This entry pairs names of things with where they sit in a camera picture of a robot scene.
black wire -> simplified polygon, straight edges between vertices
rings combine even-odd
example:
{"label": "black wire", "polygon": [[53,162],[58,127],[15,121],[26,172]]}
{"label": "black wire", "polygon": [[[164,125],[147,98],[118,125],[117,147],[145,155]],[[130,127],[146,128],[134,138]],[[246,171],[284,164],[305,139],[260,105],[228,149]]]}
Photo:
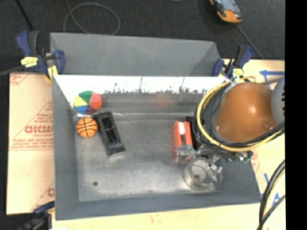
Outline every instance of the black wire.
{"label": "black wire", "polygon": [[33,27],[32,23],[30,22],[30,20],[29,20],[29,18],[28,18],[28,16],[27,16],[27,14],[26,14],[26,12],[25,12],[25,10],[24,10],[22,4],[20,3],[19,0],[15,0],[15,1],[16,1],[16,3],[17,3],[17,5],[18,5],[18,7],[19,7],[19,9],[20,9],[20,11],[21,11],[21,13],[23,14],[25,20],[27,21],[27,23],[28,23],[28,25],[29,25],[30,31],[34,30],[34,27]]}
{"label": "black wire", "polygon": [[261,203],[260,203],[260,209],[259,209],[259,222],[262,221],[263,219],[263,211],[266,205],[266,202],[268,200],[268,197],[271,193],[272,187],[274,186],[277,178],[281,175],[281,173],[285,170],[285,160],[282,161],[278,167],[276,168],[276,170],[274,171],[273,175],[270,178],[270,181],[267,185],[267,187],[265,188],[265,191],[263,193],[262,199],[261,199]]}
{"label": "black wire", "polygon": [[268,220],[273,211],[283,202],[285,198],[286,195],[282,196],[280,199],[277,200],[277,202],[270,208],[270,210],[262,218],[256,230],[261,230],[263,228],[264,223]]}

orange basketball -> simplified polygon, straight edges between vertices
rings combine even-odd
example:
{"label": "orange basketball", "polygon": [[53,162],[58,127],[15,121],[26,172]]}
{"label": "orange basketball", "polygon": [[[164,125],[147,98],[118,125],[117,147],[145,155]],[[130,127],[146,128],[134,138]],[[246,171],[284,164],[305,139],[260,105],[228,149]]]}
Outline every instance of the orange basketball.
{"label": "orange basketball", "polygon": [[93,118],[84,117],[78,120],[76,130],[81,137],[89,138],[92,137],[98,130],[98,124]]}

small basketball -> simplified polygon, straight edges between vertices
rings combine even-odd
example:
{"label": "small basketball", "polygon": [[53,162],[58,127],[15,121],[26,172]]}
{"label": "small basketball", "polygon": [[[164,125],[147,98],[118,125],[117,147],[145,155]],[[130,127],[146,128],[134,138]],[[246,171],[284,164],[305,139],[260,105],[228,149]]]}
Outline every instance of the small basketball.
{"label": "small basketball", "polygon": [[98,124],[93,118],[84,117],[78,120],[76,130],[81,137],[89,138],[94,136],[98,130]]}
{"label": "small basketball", "polygon": [[74,109],[81,114],[93,114],[102,106],[100,94],[93,91],[79,93],[73,101]]}

black carpet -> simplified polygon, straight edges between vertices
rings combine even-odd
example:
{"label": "black carpet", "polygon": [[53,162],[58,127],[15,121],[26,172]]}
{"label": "black carpet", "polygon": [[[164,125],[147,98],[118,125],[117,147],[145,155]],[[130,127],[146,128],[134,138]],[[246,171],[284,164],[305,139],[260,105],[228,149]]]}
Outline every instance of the black carpet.
{"label": "black carpet", "polygon": [[[259,52],[253,58],[285,56],[285,0],[235,0],[243,14],[240,29]],[[20,0],[34,28],[41,31],[38,46],[49,50],[49,33],[62,32],[68,14],[65,0]],[[69,0],[71,9],[92,2],[107,6],[120,19],[116,35],[214,41],[222,58],[233,58],[238,45],[250,44],[233,24],[220,23],[207,0]],[[111,34],[118,27],[113,13],[101,6],[73,12],[77,22],[93,34]],[[28,30],[15,0],[0,0],[0,71],[19,65],[22,56],[15,36]],[[83,33],[72,21],[67,32]],[[0,77],[0,230],[14,229],[31,216],[5,216],[8,144],[8,78]]]}

orange device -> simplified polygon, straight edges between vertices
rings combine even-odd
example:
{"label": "orange device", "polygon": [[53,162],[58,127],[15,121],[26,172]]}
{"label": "orange device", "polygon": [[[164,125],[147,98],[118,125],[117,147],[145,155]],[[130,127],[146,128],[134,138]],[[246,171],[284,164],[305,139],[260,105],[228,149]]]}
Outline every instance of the orange device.
{"label": "orange device", "polygon": [[216,13],[220,19],[228,23],[239,23],[242,15],[234,0],[209,0],[215,6]]}
{"label": "orange device", "polygon": [[192,133],[190,123],[188,121],[179,122],[176,121],[173,125],[175,147],[173,148],[173,157],[175,161],[178,161],[178,148],[191,147],[192,146]]}

